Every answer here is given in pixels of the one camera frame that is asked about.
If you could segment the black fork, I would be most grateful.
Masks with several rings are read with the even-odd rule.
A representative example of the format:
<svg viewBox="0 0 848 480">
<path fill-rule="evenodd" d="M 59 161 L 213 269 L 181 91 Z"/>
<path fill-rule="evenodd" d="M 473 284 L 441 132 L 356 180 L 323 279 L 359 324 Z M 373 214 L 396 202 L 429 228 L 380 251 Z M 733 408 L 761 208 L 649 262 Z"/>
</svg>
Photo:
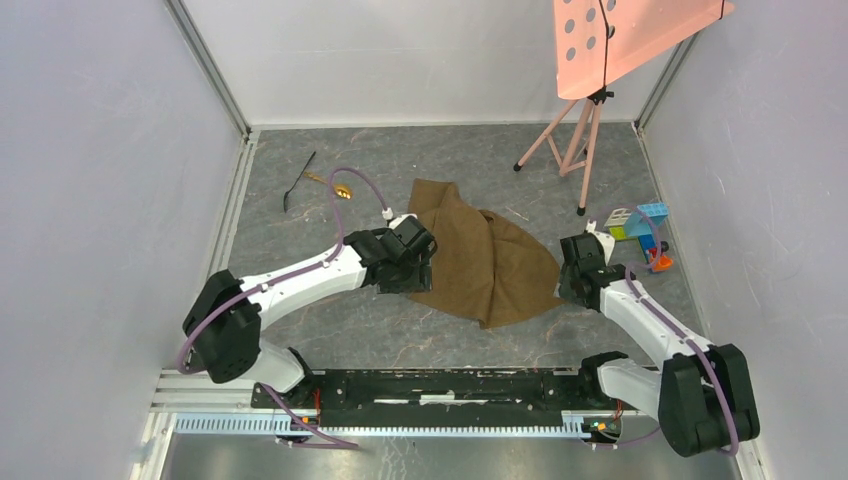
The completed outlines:
<svg viewBox="0 0 848 480">
<path fill-rule="evenodd" d="M 292 182 L 292 185 L 284 192 L 284 194 L 283 194 L 283 204 L 282 204 L 284 213 L 287 213 L 289 211 L 289 209 L 290 209 L 290 196 L 293 193 L 293 191 L 296 189 L 300 179 L 303 178 L 304 174 L 306 173 L 306 170 L 310 166 L 310 164 L 313 161 L 313 159 L 315 158 L 316 154 L 317 154 L 317 150 L 313 151 L 309 155 L 308 159 L 306 160 L 303 167 L 301 168 L 301 171 L 299 172 L 299 174 L 297 175 L 295 180 Z"/>
</svg>

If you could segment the gold spoon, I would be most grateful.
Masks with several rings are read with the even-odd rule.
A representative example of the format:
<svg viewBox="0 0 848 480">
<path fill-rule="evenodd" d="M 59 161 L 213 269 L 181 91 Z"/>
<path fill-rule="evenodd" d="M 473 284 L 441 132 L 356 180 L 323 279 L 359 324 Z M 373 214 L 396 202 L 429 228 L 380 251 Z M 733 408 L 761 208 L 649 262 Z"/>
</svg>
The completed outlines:
<svg viewBox="0 0 848 480">
<path fill-rule="evenodd" d="M 350 200 L 353 198 L 353 190 L 348 185 L 329 182 L 327 179 L 309 171 L 303 173 L 302 177 L 329 186 L 338 198 L 344 200 Z"/>
</svg>

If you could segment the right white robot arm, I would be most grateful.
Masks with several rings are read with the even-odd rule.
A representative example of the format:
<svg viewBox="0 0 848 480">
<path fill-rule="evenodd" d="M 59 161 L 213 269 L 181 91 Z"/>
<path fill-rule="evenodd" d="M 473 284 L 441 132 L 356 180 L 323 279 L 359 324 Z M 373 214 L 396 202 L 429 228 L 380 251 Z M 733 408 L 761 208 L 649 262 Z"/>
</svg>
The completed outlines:
<svg viewBox="0 0 848 480">
<path fill-rule="evenodd" d="M 584 359 L 580 400 L 602 408 L 620 400 L 654 419 L 682 457 L 737 453 L 761 433 L 747 359 L 733 344 L 717 345 L 662 307 L 635 274 L 610 261 L 614 242 L 584 231 L 561 239 L 561 298 L 613 321 L 653 361 L 643 367 L 618 351 Z"/>
</svg>

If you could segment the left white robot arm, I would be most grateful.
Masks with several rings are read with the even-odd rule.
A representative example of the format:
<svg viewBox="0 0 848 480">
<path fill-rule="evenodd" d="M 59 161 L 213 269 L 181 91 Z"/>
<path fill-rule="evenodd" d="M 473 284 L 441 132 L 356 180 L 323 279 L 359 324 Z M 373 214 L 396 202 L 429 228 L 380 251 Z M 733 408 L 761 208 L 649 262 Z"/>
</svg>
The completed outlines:
<svg viewBox="0 0 848 480">
<path fill-rule="evenodd" d="M 187 314 L 180 350 L 183 374 L 205 372 L 215 384 L 250 380 L 272 388 L 290 407 L 314 394 L 307 366 L 292 348 L 262 334 L 290 313 L 327 297 L 374 286 L 381 294 L 432 288 L 435 236 L 413 214 L 386 227 L 352 232 L 330 249 L 269 273 L 211 275 Z"/>
</svg>

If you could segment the brown cloth napkin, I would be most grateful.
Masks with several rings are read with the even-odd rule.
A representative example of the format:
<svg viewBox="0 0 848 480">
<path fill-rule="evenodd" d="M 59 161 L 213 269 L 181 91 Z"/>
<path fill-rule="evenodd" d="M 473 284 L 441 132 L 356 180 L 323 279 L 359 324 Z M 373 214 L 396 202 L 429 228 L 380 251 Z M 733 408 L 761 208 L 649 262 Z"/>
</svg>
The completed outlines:
<svg viewBox="0 0 848 480">
<path fill-rule="evenodd" d="M 549 249 L 503 216 L 467 204 L 458 185 L 416 179 L 408 211 L 434 235 L 432 289 L 410 299 L 493 329 L 565 304 Z"/>
</svg>

